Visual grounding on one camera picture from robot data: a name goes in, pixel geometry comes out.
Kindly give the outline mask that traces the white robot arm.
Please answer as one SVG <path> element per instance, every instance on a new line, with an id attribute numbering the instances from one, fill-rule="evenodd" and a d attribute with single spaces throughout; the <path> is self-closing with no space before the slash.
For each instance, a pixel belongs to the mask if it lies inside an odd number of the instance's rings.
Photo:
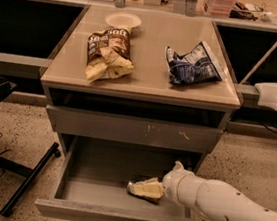
<path id="1" fill-rule="evenodd" d="M 149 201 L 165 196 L 211 221 L 277 221 L 277 212 L 256 204 L 224 181 L 200 178 L 186 170 L 180 161 L 175 162 L 173 170 L 161 182 L 157 177 L 129 182 L 127 190 Z"/>

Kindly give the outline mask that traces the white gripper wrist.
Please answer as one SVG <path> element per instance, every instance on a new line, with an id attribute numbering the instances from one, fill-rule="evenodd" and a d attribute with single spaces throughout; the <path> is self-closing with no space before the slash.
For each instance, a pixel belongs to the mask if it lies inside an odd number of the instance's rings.
<path id="1" fill-rule="evenodd" d="M 185 170 L 183 164 L 176 161 L 173 170 L 162 178 L 162 183 L 157 177 L 138 182 L 130 181 L 128 191 L 134 196 L 158 200 L 164 194 L 176 204 L 193 208 L 196 204 L 197 190 L 204 183 L 204 179 Z"/>

